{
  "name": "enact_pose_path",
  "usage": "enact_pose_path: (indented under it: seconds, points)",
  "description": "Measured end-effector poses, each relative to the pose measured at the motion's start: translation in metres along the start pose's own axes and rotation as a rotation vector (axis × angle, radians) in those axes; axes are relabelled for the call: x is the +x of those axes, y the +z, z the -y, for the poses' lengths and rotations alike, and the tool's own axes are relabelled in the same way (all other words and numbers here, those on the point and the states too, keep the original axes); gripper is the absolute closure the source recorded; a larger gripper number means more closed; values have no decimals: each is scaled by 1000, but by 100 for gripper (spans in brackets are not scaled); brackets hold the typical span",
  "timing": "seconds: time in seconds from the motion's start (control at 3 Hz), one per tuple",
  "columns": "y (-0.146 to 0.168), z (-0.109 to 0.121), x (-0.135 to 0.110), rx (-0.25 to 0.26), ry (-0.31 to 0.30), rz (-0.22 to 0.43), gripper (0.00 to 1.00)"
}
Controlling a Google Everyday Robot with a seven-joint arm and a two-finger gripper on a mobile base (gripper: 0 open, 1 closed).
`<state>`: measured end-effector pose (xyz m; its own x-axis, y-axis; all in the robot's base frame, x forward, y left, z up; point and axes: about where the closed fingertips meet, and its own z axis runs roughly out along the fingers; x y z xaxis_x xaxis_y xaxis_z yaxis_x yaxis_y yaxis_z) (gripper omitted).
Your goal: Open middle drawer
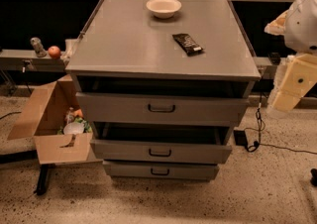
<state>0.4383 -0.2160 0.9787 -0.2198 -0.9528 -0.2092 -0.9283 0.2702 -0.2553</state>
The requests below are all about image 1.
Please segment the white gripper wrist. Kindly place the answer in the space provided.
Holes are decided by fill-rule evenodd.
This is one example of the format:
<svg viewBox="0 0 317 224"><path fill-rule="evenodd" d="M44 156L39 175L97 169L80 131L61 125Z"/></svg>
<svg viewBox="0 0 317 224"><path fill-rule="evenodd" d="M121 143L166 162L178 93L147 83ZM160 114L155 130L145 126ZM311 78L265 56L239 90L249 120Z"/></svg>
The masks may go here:
<svg viewBox="0 0 317 224"><path fill-rule="evenodd" d="M287 64L287 70L280 86L273 90L267 101L267 109L287 113L291 111L317 83L317 56L302 54Z"/></svg>

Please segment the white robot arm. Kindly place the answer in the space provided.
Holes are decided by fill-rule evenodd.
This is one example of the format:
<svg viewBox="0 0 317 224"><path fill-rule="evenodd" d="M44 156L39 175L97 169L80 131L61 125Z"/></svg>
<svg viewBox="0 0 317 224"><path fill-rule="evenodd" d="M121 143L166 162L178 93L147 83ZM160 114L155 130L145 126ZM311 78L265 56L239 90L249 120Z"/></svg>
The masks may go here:
<svg viewBox="0 0 317 224"><path fill-rule="evenodd" d="M264 31L283 35L285 45L295 51L277 67L267 101L267 113L281 117L317 83L317 0L295 0Z"/></svg>

